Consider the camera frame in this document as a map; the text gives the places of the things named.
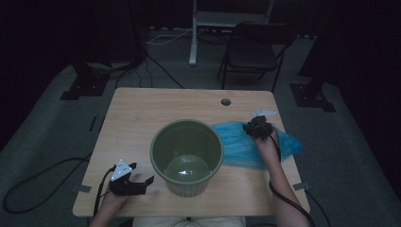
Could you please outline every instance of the green bucket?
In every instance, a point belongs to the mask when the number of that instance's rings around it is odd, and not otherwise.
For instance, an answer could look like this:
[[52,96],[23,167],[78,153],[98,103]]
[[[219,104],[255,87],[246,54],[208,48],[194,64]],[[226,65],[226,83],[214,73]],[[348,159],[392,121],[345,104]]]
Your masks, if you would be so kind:
[[150,160],[172,193],[194,197],[206,188],[223,161],[217,133],[198,120],[178,120],[161,128],[150,147]]

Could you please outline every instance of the hand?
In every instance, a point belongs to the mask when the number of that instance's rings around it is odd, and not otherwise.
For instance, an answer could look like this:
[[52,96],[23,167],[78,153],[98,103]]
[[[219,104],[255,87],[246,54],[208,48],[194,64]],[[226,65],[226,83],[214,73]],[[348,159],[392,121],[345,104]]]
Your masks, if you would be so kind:
[[103,202],[100,205],[97,214],[91,222],[90,227],[106,227],[124,203],[128,196],[117,196],[113,192],[104,195]]
[[268,136],[264,140],[261,140],[260,138],[253,139],[259,149],[260,154],[265,159],[265,161],[276,161],[276,160],[279,161],[277,155],[277,149],[275,146],[276,144],[278,145],[277,132],[278,129],[274,128],[273,132],[271,133],[271,137],[274,139],[274,142],[272,141],[270,136]]
[[107,209],[114,214],[121,209],[127,199],[128,196],[117,196],[113,192],[109,192],[104,196],[100,209]]

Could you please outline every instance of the metal stand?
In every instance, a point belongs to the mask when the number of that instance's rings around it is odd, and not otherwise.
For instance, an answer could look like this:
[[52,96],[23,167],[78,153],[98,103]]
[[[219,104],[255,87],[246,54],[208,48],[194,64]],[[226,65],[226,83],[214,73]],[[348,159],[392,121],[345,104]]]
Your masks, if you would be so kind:
[[307,85],[300,83],[290,83],[292,94],[299,107],[315,107],[322,108],[325,112],[335,113],[336,109],[333,103],[327,101],[323,92],[322,86],[314,82],[309,82]]

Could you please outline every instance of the blue plastic bag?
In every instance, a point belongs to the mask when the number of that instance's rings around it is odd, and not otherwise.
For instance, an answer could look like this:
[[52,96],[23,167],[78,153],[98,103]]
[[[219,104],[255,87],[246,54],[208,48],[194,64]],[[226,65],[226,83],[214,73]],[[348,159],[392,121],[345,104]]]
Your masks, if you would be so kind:
[[[243,166],[254,169],[266,169],[256,143],[242,128],[246,122],[231,121],[214,124],[211,127],[218,133],[224,146],[223,164]],[[300,152],[302,144],[291,135],[278,131],[281,161]]]

